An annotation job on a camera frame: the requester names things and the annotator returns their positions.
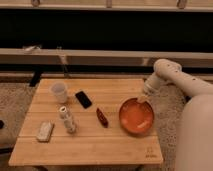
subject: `white bottle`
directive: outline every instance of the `white bottle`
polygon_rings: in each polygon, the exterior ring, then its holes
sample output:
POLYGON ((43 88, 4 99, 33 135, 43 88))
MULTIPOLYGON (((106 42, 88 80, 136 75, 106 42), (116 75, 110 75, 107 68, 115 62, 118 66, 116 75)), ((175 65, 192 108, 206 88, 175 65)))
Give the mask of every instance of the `white bottle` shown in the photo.
POLYGON ((62 106, 59 109, 60 112, 60 118, 64 122, 64 126, 67 129, 68 133, 74 133, 76 131, 76 124, 74 122, 73 115, 70 113, 69 109, 67 109, 65 106, 62 106))

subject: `orange bowl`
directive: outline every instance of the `orange bowl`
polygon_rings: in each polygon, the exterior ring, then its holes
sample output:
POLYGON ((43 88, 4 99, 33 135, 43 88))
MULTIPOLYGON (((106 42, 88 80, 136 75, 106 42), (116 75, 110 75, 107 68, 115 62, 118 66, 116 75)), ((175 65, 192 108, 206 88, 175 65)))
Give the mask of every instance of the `orange bowl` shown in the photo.
POLYGON ((137 98, 131 98, 122 104, 119 120, 129 133, 146 134, 152 127, 154 112, 148 102, 139 103, 137 98))

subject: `white soap bar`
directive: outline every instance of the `white soap bar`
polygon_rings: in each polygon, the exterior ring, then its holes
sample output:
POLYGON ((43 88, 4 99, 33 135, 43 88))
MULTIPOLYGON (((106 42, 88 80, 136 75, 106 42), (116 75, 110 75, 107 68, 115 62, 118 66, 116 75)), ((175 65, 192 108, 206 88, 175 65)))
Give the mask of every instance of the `white soap bar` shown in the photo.
POLYGON ((37 134, 37 140, 39 142, 49 142, 54 124, 51 122, 42 122, 39 132, 37 134))

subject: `bamboo table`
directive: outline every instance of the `bamboo table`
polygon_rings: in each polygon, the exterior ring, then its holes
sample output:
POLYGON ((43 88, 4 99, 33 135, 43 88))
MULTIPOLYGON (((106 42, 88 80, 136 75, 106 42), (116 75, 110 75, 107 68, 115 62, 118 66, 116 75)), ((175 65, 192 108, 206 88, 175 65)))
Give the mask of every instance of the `bamboo table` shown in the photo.
POLYGON ((142 79, 42 79, 26 115, 9 164, 40 165, 114 165, 160 164, 162 154, 154 129, 145 137, 133 137, 120 126, 121 104, 137 97, 142 79), (59 118, 60 104, 49 93, 56 81, 68 85, 67 106, 74 115, 77 132, 70 135, 59 118), (83 90, 93 102, 84 109, 74 94, 83 90), (96 116, 99 107, 108 118, 104 128, 96 116), (39 143, 36 134, 43 121, 55 123, 49 143, 39 143))

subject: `white cup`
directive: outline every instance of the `white cup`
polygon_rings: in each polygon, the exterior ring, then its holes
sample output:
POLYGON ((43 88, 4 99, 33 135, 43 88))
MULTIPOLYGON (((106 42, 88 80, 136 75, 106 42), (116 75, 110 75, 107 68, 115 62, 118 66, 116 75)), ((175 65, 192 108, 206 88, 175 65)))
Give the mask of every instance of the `white cup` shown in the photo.
POLYGON ((50 87, 50 92, 59 103, 66 103, 68 99, 67 86, 63 82, 56 82, 50 87))

